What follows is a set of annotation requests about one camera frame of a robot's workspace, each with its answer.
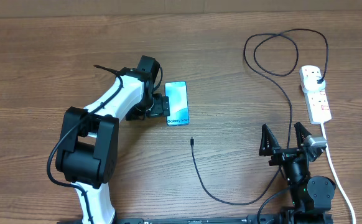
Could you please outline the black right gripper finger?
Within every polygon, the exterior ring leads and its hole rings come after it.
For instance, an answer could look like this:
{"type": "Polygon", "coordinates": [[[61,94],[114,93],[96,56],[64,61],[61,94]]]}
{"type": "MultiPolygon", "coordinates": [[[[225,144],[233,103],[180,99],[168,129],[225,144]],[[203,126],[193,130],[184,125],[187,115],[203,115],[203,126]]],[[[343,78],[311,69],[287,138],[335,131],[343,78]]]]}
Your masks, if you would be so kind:
{"type": "Polygon", "coordinates": [[[295,123],[294,128],[295,128],[295,134],[296,134],[296,140],[297,140],[297,147],[299,149],[302,149],[305,138],[307,136],[311,135],[311,133],[300,122],[295,123]]]}
{"type": "Polygon", "coordinates": [[[269,129],[267,124],[262,125],[261,132],[261,144],[259,148],[260,156],[272,156],[275,152],[280,150],[281,147],[273,135],[272,131],[269,129]]]}

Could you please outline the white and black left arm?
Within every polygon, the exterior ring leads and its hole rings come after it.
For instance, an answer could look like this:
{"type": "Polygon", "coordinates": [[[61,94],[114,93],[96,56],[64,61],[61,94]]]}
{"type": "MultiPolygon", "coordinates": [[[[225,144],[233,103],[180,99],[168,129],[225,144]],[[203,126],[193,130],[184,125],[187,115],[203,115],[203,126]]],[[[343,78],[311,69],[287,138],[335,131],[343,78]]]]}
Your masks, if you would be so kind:
{"type": "Polygon", "coordinates": [[[75,189],[83,212],[79,223],[116,223],[109,181],[120,122],[170,115],[168,97],[156,93],[163,70],[155,58],[143,55],[136,68],[107,71],[115,76],[113,86],[94,103],[66,110],[60,139],[47,159],[50,181],[75,189]]]}

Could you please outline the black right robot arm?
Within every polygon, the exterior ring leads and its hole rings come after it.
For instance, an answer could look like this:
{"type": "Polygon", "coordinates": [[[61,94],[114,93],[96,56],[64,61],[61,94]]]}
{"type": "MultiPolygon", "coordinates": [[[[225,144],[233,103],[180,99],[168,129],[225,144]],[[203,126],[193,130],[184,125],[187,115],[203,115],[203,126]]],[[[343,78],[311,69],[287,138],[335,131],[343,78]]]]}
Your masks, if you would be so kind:
{"type": "Polygon", "coordinates": [[[270,166],[282,168],[287,181],[284,190],[270,196],[259,208],[256,221],[263,223],[332,223],[331,210],[336,183],[324,176],[312,176],[309,172],[311,162],[318,159],[327,145],[323,136],[313,136],[300,123],[294,124],[297,146],[283,149],[269,127],[262,125],[260,156],[269,156],[270,166]],[[265,205],[272,199],[289,192],[291,207],[283,207],[273,215],[261,216],[265,205]]]}

